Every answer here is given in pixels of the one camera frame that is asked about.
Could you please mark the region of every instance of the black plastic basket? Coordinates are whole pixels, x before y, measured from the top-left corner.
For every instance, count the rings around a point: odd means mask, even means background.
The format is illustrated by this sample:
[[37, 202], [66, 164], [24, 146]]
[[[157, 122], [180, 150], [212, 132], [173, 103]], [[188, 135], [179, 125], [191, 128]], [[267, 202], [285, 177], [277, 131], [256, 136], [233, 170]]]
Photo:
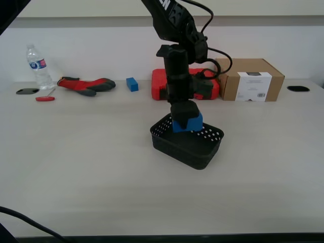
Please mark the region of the black plastic basket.
[[173, 133], [171, 114], [151, 128], [155, 149], [193, 167], [203, 170], [219, 149], [222, 130], [204, 123], [200, 132]]

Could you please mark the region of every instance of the blue block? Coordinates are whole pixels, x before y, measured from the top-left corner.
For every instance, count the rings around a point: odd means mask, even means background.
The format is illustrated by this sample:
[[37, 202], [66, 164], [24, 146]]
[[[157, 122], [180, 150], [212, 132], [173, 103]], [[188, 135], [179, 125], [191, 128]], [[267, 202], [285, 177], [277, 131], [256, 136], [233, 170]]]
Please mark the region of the blue block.
[[133, 77], [130, 77], [128, 79], [126, 79], [127, 82], [127, 86], [130, 89], [131, 92], [135, 92], [138, 91], [138, 83], [136, 82], [136, 80]]
[[197, 118], [192, 118], [188, 120], [188, 125], [186, 129], [182, 129], [180, 125], [176, 122], [173, 121], [173, 132], [174, 133], [181, 133], [181, 132], [189, 132], [189, 131], [201, 131], [203, 129], [203, 115], [199, 113], [199, 116]]

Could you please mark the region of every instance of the work glove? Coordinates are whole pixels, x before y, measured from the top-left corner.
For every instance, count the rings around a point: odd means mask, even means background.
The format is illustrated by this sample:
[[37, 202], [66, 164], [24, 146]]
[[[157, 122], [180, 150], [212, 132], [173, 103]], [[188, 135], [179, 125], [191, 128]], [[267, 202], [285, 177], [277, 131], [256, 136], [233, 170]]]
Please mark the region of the work glove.
[[80, 80], [80, 78], [61, 77], [57, 85], [74, 90], [85, 96], [95, 96], [97, 92], [109, 91], [116, 87], [116, 83], [107, 78], [100, 78], [92, 82], [87, 82]]

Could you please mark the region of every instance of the plastic bottle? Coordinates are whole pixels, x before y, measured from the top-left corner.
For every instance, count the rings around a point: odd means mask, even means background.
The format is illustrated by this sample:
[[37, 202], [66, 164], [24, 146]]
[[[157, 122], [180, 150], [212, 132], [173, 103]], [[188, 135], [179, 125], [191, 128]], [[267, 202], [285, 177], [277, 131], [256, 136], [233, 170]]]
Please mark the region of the plastic bottle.
[[35, 74], [40, 90], [50, 90], [55, 87], [43, 56], [33, 44], [27, 45], [27, 61]]

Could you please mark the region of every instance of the red case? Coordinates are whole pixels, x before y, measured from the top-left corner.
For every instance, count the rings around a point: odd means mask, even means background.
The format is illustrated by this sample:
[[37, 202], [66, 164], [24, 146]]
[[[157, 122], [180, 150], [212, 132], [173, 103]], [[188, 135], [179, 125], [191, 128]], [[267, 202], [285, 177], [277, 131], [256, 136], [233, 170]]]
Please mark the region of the red case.
[[[202, 68], [196, 68], [196, 69], [189, 69], [190, 74], [197, 74], [198, 72], [203, 71]], [[206, 71], [205, 75], [207, 77], [212, 77], [214, 74], [210, 71]], [[203, 95], [195, 94], [195, 99], [203, 100], [203, 99], [209, 99], [209, 100], [215, 100], [217, 99], [219, 95], [219, 84], [218, 82], [213, 79], [212, 83], [214, 85], [212, 94], [209, 98], [203, 97]], [[152, 73], [152, 98], [154, 100], [166, 100], [166, 94], [167, 94], [167, 74], [165, 69], [156, 69]]]

